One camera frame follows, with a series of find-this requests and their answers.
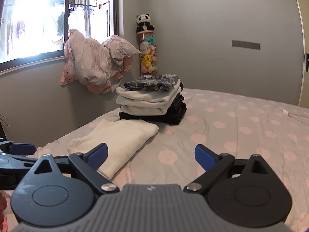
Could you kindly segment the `white textured garment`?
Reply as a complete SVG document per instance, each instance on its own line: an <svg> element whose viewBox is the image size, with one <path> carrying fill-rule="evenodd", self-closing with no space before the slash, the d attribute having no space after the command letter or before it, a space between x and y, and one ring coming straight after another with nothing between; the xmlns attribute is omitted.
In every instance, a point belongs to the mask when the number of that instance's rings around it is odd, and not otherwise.
<svg viewBox="0 0 309 232"><path fill-rule="evenodd" d="M98 171L110 180L158 130L157 125L143 120L109 122L104 119L87 136L73 139L68 145L68 152L86 153L105 143L108 157Z"/></svg>

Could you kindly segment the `rust red fleece garment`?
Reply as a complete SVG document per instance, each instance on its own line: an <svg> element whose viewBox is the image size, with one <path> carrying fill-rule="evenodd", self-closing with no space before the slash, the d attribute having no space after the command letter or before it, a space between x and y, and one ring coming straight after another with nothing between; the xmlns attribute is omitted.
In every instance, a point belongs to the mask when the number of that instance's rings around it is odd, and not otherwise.
<svg viewBox="0 0 309 232"><path fill-rule="evenodd" d="M2 194L0 193L0 230L1 232L7 232L7 218L4 211L7 209L7 200Z"/></svg>

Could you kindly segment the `grey pink-dotted bedsheet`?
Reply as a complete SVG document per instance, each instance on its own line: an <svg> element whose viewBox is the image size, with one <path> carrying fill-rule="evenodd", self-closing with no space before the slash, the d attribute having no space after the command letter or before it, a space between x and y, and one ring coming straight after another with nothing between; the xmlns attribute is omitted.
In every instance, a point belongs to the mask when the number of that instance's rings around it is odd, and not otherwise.
<svg viewBox="0 0 309 232"><path fill-rule="evenodd" d="M280 113L272 101L184 89L186 113L178 125L148 122L158 132L110 181L119 192L100 196L81 219L59 227L19 223L16 231L308 231L308 119ZM73 139L90 134L101 120L116 122L120 109L39 148L60 158L71 155ZM284 222L242 227L216 215L200 194L183 191L205 170L195 160L202 144L237 159L260 154L292 197Z"/></svg>

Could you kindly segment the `grey folded sweater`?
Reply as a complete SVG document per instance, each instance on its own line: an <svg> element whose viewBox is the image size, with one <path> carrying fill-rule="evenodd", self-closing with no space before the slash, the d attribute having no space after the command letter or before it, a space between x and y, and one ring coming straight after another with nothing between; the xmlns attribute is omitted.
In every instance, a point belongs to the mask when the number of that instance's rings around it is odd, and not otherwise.
<svg viewBox="0 0 309 232"><path fill-rule="evenodd" d="M166 104L161 108L153 108L121 105L120 110L134 116L161 116L167 113L170 106L171 104Z"/></svg>

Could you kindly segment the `crumpled pink grey duvet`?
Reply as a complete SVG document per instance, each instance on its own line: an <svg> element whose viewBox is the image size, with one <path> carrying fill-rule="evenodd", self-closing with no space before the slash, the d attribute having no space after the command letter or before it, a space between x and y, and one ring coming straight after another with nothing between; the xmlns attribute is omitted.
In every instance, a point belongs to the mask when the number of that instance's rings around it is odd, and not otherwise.
<svg viewBox="0 0 309 232"><path fill-rule="evenodd" d="M130 71L133 57L140 51L118 35L99 43L84 37L77 29L71 29L69 33L60 85L79 81L93 94L113 93Z"/></svg>

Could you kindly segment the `light grey folded garment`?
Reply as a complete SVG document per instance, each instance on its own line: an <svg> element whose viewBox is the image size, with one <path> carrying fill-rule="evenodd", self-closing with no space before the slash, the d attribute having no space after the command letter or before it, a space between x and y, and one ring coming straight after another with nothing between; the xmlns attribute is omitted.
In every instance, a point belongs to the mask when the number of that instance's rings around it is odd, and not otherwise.
<svg viewBox="0 0 309 232"><path fill-rule="evenodd" d="M126 91L119 87L116 89L118 94L116 103L134 108L167 109L181 91L182 83L180 80L168 92Z"/></svg>

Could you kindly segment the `window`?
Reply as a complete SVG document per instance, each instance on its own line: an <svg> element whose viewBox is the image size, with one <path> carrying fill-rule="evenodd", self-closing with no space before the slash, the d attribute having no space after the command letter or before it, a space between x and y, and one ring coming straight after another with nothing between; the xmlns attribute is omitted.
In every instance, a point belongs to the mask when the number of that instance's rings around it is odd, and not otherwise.
<svg viewBox="0 0 309 232"><path fill-rule="evenodd" d="M116 0L1 0L1 72L61 59L71 29L102 43L116 12Z"/></svg>

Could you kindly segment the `black floral folded garment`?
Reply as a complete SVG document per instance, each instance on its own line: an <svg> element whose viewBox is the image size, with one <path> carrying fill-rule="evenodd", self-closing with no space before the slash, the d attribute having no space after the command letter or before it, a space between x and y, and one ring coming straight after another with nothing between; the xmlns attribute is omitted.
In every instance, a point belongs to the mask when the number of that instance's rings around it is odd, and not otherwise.
<svg viewBox="0 0 309 232"><path fill-rule="evenodd" d="M124 87L130 91L159 91L169 92L175 87L179 78L175 74L143 75L130 82L125 82Z"/></svg>

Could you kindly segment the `plush toy column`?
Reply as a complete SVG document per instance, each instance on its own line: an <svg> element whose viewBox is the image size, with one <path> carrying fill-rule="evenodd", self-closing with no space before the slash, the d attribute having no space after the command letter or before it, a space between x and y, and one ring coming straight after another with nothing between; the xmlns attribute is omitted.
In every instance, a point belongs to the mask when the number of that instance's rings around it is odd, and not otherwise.
<svg viewBox="0 0 309 232"><path fill-rule="evenodd" d="M154 36L154 26L149 14L140 14L136 18L136 35L140 51L140 74L157 74L157 43Z"/></svg>

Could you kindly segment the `beige bedroom door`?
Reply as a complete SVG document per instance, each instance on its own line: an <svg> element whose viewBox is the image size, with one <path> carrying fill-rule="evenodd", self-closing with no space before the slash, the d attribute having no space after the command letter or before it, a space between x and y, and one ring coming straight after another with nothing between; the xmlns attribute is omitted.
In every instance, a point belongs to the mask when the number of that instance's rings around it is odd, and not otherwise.
<svg viewBox="0 0 309 232"><path fill-rule="evenodd" d="M308 51L309 51L309 2L308 0L296 0L299 10L302 38L303 38L303 71L302 85L298 105L303 108L308 108L309 101L309 74L308 74Z"/></svg>

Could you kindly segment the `grey wall plate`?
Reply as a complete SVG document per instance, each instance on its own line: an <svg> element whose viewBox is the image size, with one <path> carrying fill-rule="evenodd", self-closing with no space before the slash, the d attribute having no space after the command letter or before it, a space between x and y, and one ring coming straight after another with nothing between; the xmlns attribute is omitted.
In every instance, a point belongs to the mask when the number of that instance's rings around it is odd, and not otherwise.
<svg viewBox="0 0 309 232"><path fill-rule="evenodd" d="M259 43L253 43L241 40L232 40L232 47L260 50Z"/></svg>

